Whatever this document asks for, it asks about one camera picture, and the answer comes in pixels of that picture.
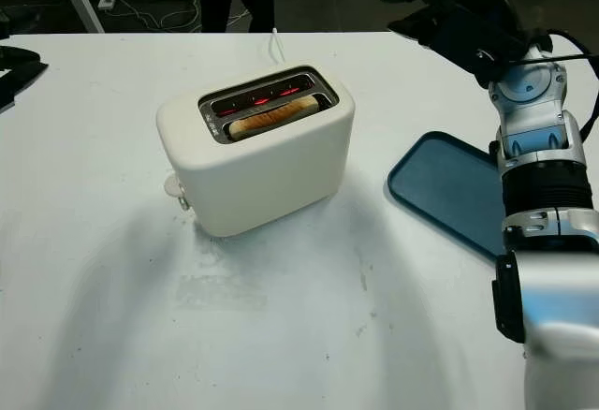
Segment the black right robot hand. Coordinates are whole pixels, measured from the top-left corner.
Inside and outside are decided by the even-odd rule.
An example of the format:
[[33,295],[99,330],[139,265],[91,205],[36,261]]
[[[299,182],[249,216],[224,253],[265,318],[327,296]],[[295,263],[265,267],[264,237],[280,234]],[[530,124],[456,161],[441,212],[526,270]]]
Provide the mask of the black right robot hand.
[[[416,0],[380,0],[389,4]],[[531,44],[509,0],[420,0],[424,7],[388,28],[439,53],[520,58]]]

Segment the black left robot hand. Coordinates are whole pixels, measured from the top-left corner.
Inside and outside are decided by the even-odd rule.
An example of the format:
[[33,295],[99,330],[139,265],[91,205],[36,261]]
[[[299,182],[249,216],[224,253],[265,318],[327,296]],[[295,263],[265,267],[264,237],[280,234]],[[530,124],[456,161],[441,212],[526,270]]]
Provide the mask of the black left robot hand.
[[38,53],[22,48],[1,47],[1,112],[14,105],[15,97],[48,68]]

